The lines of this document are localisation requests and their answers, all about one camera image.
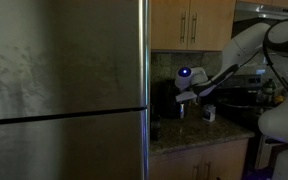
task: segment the wall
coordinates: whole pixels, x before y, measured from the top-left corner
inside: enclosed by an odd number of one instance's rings
[[[288,58],[281,58],[271,55],[276,70],[288,79]],[[199,53],[158,53],[151,54],[151,97],[152,102],[157,98],[158,84],[166,79],[174,79],[177,70],[183,66],[203,67],[208,76],[213,76],[221,68],[220,52],[199,52]],[[263,82],[273,78],[278,87],[280,83],[275,78],[272,70],[266,66],[263,53],[259,52],[249,63],[241,67],[236,73],[238,75],[256,74],[265,70],[262,74]]]

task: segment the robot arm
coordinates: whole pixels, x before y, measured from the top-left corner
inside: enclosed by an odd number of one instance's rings
[[[207,80],[206,73],[199,67],[199,72],[188,67],[181,68],[175,79],[175,85],[183,91],[176,97],[177,101],[192,99],[197,96],[207,96],[216,86],[233,75],[242,64],[257,53],[261,48],[268,24],[258,23],[235,36],[222,51],[222,67],[212,79]]]
[[[256,24],[232,39],[222,52],[222,68],[212,79],[205,82],[192,82],[192,76],[186,83],[176,83],[184,93],[177,100],[185,100],[186,90],[198,96],[208,95],[218,84],[233,75],[239,67],[253,55],[260,46],[265,45],[281,56],[288,56],[288,19],[272,27],[266,24]],[[181,81],[179,73],[176,81]],[[267,136],[288,143],[288,98],[278,107],[263,113],[258,121],[261,132]],[[273,179],[288,179],[288,151],[282,152],[276,162]]]

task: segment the cable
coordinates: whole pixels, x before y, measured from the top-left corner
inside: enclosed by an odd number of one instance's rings
[[[273,73],[275,74],[275,76],[277,77],[277,79],[282,83],[283,87],[286,89],[286,91],[288,92],[288,83],[287,81],[284,79],[284,77],[281,77],[277,71],[275,70],[275,68],[273,67],[273,62],[271,61],[271,58],[269,57],[268,55],[268,52],[267,52],[267,47],[265,45],[265,43],[263,42],[263,52],[264,52],[264,56],[267,60],[267,66],[269,66]]]

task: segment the kitchen counter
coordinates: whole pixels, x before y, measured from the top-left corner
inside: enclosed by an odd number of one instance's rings
[[[150,142],[150,155],[208,146],[254,136],[249,131],[216,114],[213,122],[202,119],[199,106],[189,108],[184,119],[161,118],[161,138]]]

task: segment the stainless steel refrigerator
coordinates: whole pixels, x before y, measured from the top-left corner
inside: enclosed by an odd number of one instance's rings
[[[147,11],[0,0],[0,180],[147,179]]]

